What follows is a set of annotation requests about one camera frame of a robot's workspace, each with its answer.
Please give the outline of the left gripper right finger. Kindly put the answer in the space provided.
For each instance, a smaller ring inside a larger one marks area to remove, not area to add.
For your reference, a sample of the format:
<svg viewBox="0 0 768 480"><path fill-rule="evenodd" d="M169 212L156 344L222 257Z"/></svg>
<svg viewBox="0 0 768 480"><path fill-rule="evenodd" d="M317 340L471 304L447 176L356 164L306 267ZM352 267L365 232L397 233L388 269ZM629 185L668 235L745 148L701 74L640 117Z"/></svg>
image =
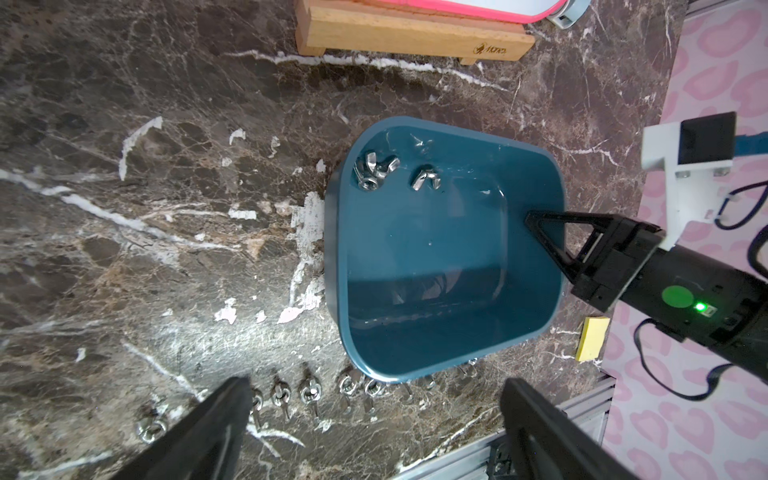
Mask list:
<svg viewBox="0 0 768 480"><path fill-rule="evenodd" d="M514 479L633 479L635 475L521 378L500 396Z"/></svg>

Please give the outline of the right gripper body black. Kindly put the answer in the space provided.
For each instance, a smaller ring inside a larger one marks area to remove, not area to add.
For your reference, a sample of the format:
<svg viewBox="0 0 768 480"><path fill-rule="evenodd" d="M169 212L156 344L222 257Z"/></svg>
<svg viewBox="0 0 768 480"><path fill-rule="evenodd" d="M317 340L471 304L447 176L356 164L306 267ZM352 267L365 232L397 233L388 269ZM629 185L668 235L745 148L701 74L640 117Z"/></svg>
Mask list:
<svg viewBox="0 0 768 480"><path fill-rule="evenodd" d="M575 215L590 237L572 259L572 294L599 311L621 301L678 340L689 339L767 378L767 275L661 246L663 230L621 215Z"/></svg>

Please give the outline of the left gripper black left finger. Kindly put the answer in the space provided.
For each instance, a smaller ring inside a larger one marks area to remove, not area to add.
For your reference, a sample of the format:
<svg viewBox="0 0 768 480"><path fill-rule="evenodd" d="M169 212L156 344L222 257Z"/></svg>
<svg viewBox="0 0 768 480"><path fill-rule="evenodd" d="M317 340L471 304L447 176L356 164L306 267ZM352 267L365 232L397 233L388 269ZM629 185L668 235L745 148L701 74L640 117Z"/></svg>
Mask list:
<svg viewBox="0 0 768 480"><path fill-rule="evenodd" d="M227 379L114 477L232 479L252 406L250 380Z"/></svg>

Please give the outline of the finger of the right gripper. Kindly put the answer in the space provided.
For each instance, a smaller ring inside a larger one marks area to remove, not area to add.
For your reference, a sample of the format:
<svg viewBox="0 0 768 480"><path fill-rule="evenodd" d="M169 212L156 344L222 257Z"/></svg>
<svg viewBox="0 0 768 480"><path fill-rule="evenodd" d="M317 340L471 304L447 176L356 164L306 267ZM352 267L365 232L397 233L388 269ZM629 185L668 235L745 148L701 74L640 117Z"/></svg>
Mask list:
<svg viewBox="0 0 768 480"><path fill-rule="evenodd" d="M531 210L526 214L524 223L565 277L575 282L580 275L594 272L594 261L590 260L592 250L602 235L608 232L614 220L611 214ZM577 254L566 248L568 224L592 228Z"/></svg>

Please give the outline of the teal plastic storage box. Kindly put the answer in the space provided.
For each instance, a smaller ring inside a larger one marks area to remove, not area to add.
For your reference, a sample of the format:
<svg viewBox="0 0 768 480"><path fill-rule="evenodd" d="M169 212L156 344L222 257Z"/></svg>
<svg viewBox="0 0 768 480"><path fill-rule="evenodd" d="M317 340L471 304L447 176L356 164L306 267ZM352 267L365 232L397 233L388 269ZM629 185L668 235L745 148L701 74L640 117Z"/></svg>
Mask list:
<svg viewBox="0 0 768 480"><path fill-rule="evenodd" d="M372 192L353 174L366 151L402 162ZM441 189L413 191L426 164ZM565 206L541 148L412 117L370 126L325 194L325 298L352 364L402 383L542 334L565 280L524 219Z"/></svg>

